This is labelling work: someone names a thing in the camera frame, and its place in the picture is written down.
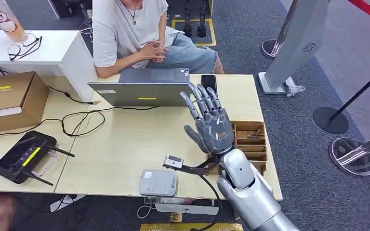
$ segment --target cardboard box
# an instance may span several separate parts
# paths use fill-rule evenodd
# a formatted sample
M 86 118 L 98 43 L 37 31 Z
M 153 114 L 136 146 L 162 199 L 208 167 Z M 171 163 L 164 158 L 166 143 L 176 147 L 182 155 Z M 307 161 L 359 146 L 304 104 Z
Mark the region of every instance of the cardboard box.
M 234 135 L 233 144 L 240 149 L 260 174 L 266 172 L 267 148 L 264 122 L 231 121 Z M 218 174 L 219 167 L 209 170 L 208 174 Z
M 40 123 L 48 94 L 36 72 L 0 76 L 0 131 Z

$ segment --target necklace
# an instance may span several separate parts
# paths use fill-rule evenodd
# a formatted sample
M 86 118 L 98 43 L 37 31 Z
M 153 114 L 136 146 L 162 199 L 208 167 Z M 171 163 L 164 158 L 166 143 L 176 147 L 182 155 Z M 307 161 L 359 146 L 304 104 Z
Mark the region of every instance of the necklace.
M 137 25 L 137 21 L 135 20 L 135 12 L 137 11 L 137 7 L 135 7 L 135 9 L 134 9 L 134 14 L 132 14 L 131 12 L 130 12 L 130 10 L 125 6 L 125 4 L 123 3 L 123 2 L 121 2 L 123 5 L 124 5 L 124 7 L 127 9 L 127 11 L 128 11 L 128 13 L 131 15 L 131 17 L 132 17 L 132 24 L 135 26 L 135 25 Z

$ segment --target wooden organizer tray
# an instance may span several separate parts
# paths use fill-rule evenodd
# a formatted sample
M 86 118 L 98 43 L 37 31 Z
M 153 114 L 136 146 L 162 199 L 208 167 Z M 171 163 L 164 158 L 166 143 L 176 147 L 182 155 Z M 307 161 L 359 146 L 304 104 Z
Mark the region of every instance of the wooden organizer tray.
M 257 168 L 260 174 L 266 172 L 267 148 L 264 123 L 256 121 L 231 121 L 233 144 L 243 151 L 247 159 Z M 211 169 L 207 175 L 217 175 L 218 166 Z

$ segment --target robotic arm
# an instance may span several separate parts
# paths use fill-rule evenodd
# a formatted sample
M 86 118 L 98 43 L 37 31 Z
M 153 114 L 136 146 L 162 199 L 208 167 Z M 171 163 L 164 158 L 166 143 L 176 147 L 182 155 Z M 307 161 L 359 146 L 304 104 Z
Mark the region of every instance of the robotic arm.
M 219 164 L 219 191 L 239 212 L 250 229 L 297 231 L 295 225 L 281 211 L 281 206 L 273 197 L 267 182 L 247 160 L 245 154 L 233 146 L 232 126 L 215 92 L 211 88 L 204 89 L 200 84 L 197 87 L 193 84 L 189 86 L 202 116 L 190 98 L 181 92 L 198 130 L 195 132 L 186 125 L 185 132 L 204 153 L 210 153 L 213 157 L 197 167 L 183 165 L 181 158 L 175 160 L 176 157 L 167 157 L 163 166 L 203 176 Z

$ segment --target robot finger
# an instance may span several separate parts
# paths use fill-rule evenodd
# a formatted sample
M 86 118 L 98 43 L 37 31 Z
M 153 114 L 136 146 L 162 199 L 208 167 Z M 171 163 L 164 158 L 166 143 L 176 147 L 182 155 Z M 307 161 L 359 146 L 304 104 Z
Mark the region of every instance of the robot finger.
M 197 132 L 195 132 L 191 126 L 189 125 L 185 125 L 184 126 L 184 130 L 186 132 L 186 134 L 199 146 L 199 148 L 204 152 L 204 153 L 208 153 L 208 150 L 204 144 L 204 142 L 202 141 L 202 139 L 200 138 L 199 134 Z
M 216 109 L 219 109 L 222 107 L 221 102 L 219 101 L 218 96 L 216 95 L 215 91 L 212 88 L 207 89 L 209 95 L 211 95 L 211 100 L 213 101 L 213 105 L 215 105 Z
M 189 111 L 190 111 L 193 119 L 196 120 L 197 118 L 200 118 L 198 111 L 196 110 L 194 104 L 192 103 L 191 99 L 187 96 L 187 94 L 182 91 L 181 96 L 184 99 L 184 101 L 186 103 L 186 106 L 189 108 Z
M 197 100 L 199 110 L 202 113 L 202 115 L 205 115 L 206 113 L 209 113 L 209 110 L 202 98 L 202 93 L 199 91 L 197 87 L 193 83 L 189 83 L 189 87 L 192 90 L 192 94 L 194 94 L 195 99 Z
M 203 100 L 205 101 L 205 103 L 208 107 L 208 110 L 211 111 L 212 109 L 214 109 L 215 106 L 213 105 L 211 96 L 208 94 L 208 92 L 205 90 L 205 88 L 201 84 L 198 84 L 197 88 L 202 93 Z

